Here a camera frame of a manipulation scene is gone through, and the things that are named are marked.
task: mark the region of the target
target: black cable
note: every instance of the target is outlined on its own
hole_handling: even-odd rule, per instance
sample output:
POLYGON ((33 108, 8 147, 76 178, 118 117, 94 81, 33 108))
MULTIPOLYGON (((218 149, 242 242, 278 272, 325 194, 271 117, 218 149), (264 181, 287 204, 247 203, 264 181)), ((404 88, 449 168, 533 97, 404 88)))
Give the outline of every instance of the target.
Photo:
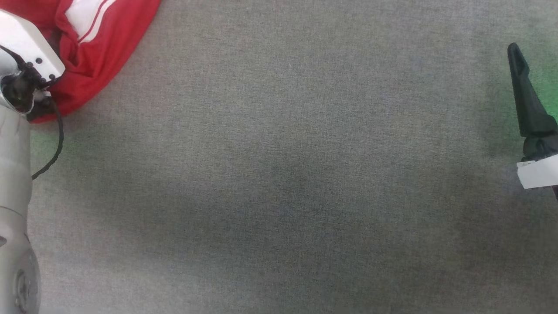
POLYGON ((51 101, 51 103, 52 103, 52 109, 56 114, 56 120, 58 121, 58 132, 59 132, 58 148, 56 149, 56 153, 54 154, 54 157, 52 157, 52 159, 44 167, 42 167, 41 170, 37 171, 37 173, 35 173, 33 177, 31 177, 33 180, 39 177, 39 175, 47 172, 50 166, 54 165, 54 163, 57 161, 58 156, 60 156, 60 153, 62 152, 62 145, 64 143, 64 123, 62 122, 62 115, 58 110, 58 106, 54 101, 51 101))

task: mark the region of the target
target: gray fabric surface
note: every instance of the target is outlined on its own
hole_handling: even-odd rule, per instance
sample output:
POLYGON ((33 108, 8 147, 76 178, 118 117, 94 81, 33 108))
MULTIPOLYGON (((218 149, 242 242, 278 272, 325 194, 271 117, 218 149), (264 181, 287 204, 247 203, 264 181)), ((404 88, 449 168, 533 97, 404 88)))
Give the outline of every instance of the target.
POLYGON ((557 13, 164 0, 34 184, 43 313, 555 312, 558 204, 516 178, 506 48, 558 84, 557 13))

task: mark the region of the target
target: red garment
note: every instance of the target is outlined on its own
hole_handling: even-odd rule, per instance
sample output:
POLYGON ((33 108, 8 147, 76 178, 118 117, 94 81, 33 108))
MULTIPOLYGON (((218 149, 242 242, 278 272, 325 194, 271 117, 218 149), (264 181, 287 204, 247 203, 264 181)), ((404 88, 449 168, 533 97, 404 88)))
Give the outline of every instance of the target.
MULTIPOLYGON (((35 24, 66 72, 49 91, 62 115, 83 106, 124 66, 161 0, 0 0, 0 8, 35 24)), ((34 122, 52 120, 41 117, 34 122)))

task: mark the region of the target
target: red and white fabric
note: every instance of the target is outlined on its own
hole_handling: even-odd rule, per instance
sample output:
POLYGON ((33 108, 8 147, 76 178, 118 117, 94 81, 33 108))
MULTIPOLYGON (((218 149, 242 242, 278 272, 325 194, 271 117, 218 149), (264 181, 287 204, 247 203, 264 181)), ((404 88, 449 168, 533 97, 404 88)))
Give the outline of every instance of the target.
MULTIPOLYGON (((55 51, 59 49, 66 72, 49 91, 60 112, 67 115, 93 98, 120 71, 160 2, 0 0, 0 8, 34 23, 55 51)), ((52 119, 47 116, 36 122, 52 119)))

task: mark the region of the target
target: white robotic arm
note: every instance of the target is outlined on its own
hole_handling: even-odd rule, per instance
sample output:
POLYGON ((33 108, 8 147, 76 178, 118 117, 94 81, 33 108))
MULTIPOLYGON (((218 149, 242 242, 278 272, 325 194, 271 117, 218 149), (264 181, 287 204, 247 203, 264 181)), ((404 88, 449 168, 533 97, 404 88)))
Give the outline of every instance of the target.
POLYGON ((35 105, 65 68, 30 22, 0 10, 0 314, 39 312, 37 258, 27 236, 30 126, 35 105))

